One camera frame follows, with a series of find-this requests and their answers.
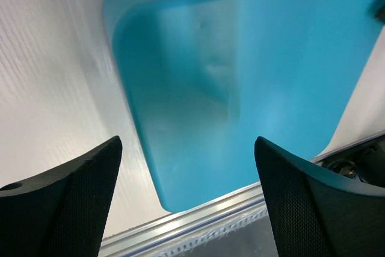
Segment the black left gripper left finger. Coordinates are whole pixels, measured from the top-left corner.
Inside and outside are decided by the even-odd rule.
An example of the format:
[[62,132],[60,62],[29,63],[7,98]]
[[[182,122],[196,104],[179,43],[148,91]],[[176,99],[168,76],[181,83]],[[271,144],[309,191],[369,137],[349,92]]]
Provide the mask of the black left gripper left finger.
[[123,146],[91,151],[1,188],[1,256],[97,256]]

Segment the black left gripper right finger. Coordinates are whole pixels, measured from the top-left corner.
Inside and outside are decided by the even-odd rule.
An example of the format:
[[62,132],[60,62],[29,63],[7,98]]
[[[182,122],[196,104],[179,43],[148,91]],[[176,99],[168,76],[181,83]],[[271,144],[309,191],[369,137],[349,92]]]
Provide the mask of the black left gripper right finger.
[[263,137],[254,158],[279,256],[384,256],[384,188],[306,161]]

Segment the teal box lid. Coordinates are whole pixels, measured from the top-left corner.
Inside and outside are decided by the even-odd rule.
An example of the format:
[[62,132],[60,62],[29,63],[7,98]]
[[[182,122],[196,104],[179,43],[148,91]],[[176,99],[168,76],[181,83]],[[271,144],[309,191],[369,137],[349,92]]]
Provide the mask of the teal box lid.
[[262,136],[321,153],[382,30],[384,0],[104,0],[103,22],[161,206],[259,180]]

